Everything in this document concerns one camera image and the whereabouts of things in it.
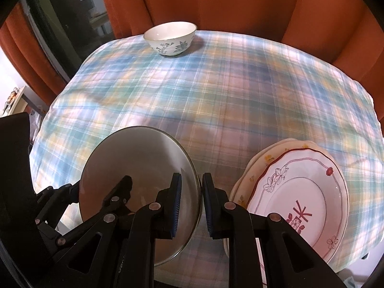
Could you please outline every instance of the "table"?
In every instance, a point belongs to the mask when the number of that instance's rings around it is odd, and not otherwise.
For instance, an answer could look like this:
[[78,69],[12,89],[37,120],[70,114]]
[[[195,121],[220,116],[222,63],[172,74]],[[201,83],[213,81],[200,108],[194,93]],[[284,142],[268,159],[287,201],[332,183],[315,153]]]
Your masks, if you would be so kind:
[[[252,156],[284,138],[311,140],[338,162],[348,184],[347,230],[330,265],[339,271],[384,231],[384,146],[373,102],[358,83],[302,51],[257,37],[198,31],[176,57],[142,36],[91,54],[52,104],[30,155],[36,191],[75,183],[93,149],[127,126],[159,128],[189,153],[201,176],[229,194]],[[81,223],[71,205],[63,223]],[[180,287],[227,287],[222,241],[203,214],[187,247],[157,269]]]

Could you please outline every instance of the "white plate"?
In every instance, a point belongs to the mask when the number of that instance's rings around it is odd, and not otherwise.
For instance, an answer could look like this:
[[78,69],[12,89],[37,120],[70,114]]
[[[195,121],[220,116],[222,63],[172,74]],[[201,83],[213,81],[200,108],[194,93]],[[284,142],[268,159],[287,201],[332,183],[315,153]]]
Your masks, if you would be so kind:
[[[239,178],[237,180],[237,182],[235,183],[234,187],[232,188],[231,190],[231,193],[229,194],[229,201],[233,201],[234,198],[235,198],[235,194],[237,192],[237,189],[239,188],[239,185],[240,183],[242,182],[242,180],[244,179],[246,173],[249,171],[249,169],[252,167],[252,165],[262,156],[264,155],[267,151],[269,151],[271,148],[277,146],[277,145],[280,145],[280,144],[283,144],[283,143],[287,143],[287,142],[290,142],[290,141],[296,141],[295,138],[286,138],[284,140],[281,140],[277,143],[274,143],[266,148],[264,148],[262,151],[258,152],[255,156],[253,156],[251,158],[251,160],[249,160],[247,166],[245,167],[245,170],[244,170],[244,173],[243,175],[241,176],[241,178]],[[224,238],[223,239],[223,244],[224,244],[224,251],[225,251],[225,254],[227,255],[227,257],[229,257],[229,248],[228,248],[228,238]]]
[[239,204],[240,206],[243,206],[244,208],[247,208],[248,201],[251,197],[252,190],[255,187],[256,181],[259,179],[265,169],[282,154],[296,148],[312,148],[322,152],[325,156],[329,157],[333,162],[335,162],[332,156],[329,155],[325,149],[311,141],[294,140],[285,142],[283,144],[278,144],[262,154],[262,156],[260,156],[259,159],[257,159],[255,163],[249,168],[245,177],[241,181],[232,201]]
[[[329,262],[344,236],[348,189],[340,169],[313,149],[293,149],[264,171],[248,203],[250,213],[279,213]],[[264,265],[258,244],[263,282]]]
[[201,213],[200,182],[192,161],[181,145],[163,131],[128,127],[104,139],[89,157],[80,180],[79,207],[83,221],[96,214],[104,197],[129,175],[133,186],[127,207],[137,211],[155,201],[168,188],[174,172],[182,176],[181,202],[176,237],[157,239],[155,265],[176,256],[186,245]]

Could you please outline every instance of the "bowl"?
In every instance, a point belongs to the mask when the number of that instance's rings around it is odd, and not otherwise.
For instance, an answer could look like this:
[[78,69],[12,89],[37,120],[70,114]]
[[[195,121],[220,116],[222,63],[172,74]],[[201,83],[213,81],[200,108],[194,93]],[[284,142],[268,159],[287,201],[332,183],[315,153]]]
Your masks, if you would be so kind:
[[191,45],[197,26],[186,21],[173,21],[147,30],[143,37],[161,55],[183,53]]
[[132,178],[133,212],[154,202],[168,188],[174,172],[182,177],[179,222],[175,238],[156,239],[156,266],[176,256],[188,243],[200,219],[200,182],[182,146],[165,132],[143,126],[118,130],[104,139],[89,157],[80,179],[79,207],[83,221],[101,209],[104,197],[125,176]]

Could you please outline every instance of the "floor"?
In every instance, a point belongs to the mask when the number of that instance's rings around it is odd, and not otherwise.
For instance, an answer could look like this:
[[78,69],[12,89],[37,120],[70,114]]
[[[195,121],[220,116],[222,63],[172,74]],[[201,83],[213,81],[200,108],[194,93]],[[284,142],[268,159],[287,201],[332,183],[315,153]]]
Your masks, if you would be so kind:
[[355,263],[351,264],[349,267],[340,271],[339,277],[342,280],[347,279],[350,276],[353,276],[354,280],[358,284],[357,287],[361,287],[362,284],[368,279],[372,271],[375,269],[382,255],[384,254],[384,241],[381,241],[375,248],[373,248],[369,254],[368,258],[365,260],[357,260]]

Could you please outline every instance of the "floral plate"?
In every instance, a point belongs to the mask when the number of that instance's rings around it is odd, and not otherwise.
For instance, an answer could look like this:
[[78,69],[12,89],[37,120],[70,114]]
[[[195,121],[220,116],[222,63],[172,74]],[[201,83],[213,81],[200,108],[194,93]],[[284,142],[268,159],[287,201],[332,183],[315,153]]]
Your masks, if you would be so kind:
[[[229,195],[229,200],[246,208],[258,178],[269,164],[285,152],[296,148],[312,148],[322,152],[325,156],[335,162],[333,157],[324,148],[312,141],[300,141],[294,138],[286,138],[285,140],[281,140],[280,142],[265,148],[248,162],[244,174],[234,185]],[[229,257],[228,241],[227,239],[224,239],[223,242],[225,254]]]
[[[264,171],[247,210],[263,216],[279,213],[329,262],[347,225],[348,189],[341,170],[330,158],[311,148],[293,149]],[[258,249],[265,284],[259,243]]]

